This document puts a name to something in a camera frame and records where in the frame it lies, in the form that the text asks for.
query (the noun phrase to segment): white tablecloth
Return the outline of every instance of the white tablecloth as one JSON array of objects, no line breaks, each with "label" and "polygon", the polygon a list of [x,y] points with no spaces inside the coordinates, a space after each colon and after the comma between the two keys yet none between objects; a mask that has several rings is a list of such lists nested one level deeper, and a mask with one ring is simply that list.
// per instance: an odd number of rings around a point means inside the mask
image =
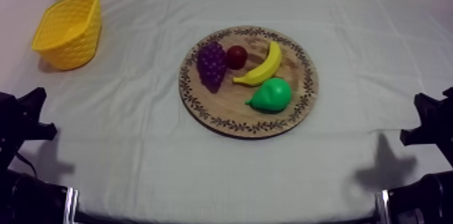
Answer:
[{"label": "white tablecloth", "polygon": [[[61,130],[21,153],[41,179],[80,189],[85,211],[209,223],[348,219],[371,211],[374,192],[450,168],[434,146],[403,147],[398,130],[419,125],[415,94],[441,98],[453,85],[452,15],[387,0],[101,1],[89,64],[56,72],[30,52],[11,76],[18,96],[46,88],[42,121]],[[187,51],[238,25],[288,35],[318,69],[313,111],[281,136],[219,136],[180,101]]]}]

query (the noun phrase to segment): green pear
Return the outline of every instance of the green pear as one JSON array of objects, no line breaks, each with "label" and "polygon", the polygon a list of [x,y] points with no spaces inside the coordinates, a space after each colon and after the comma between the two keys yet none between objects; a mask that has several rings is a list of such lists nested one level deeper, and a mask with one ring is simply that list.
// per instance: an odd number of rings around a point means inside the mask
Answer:
[{"label": "green pear", "polygon": [[282,111],[291,101],[291,87],[280,78],[266,80],[251,100],[245,102],[258,111]]}]

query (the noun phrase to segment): round plate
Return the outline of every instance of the round plate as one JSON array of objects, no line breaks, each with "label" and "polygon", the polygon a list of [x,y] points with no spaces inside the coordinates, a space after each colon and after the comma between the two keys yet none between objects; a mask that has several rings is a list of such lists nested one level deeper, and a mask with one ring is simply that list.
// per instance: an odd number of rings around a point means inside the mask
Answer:
[{"label": "round plate", "polygon": [[[261,64],[272,40],[279,44],[283,56],[274,77],[290,84],[293,97],[284,111],[263,114],[244,103],[259,86],[233,84],[233,77]],[[242,69],[226,71],[216,94],[201,83],[196,65],[198,51],[211,42],[219,42],[225,51],[241,45],[249,53]],[[179,72],[179,93],[187,110],[206,127],[227,136],[260,139],[286,132],[307,117],[318,95],[318,75],[305,50],[291,38],[266,28],[238,26],[210,34],[189,51]]]}]

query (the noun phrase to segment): apple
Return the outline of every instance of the apple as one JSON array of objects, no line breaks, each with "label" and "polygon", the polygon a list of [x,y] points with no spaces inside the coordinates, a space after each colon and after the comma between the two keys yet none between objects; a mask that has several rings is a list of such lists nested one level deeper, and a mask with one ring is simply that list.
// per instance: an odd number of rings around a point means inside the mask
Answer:
[{"label": "apple", "polygon": [[247,51],[244,47],[235,45],[231,46],[226,52],[226,66],[230,69],[241,69],[247,61]]}]

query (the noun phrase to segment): plastic basket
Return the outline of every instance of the plastic basket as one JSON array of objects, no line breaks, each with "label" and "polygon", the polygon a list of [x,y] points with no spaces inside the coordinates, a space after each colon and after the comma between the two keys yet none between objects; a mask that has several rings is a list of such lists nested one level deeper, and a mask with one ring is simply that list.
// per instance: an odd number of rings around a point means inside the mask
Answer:
[{"label": "plastic basket", "polygon": [[32,49],[57,69],[74,69],[93,58],[100,27],[99,0],[61,0],[45,11]]}]

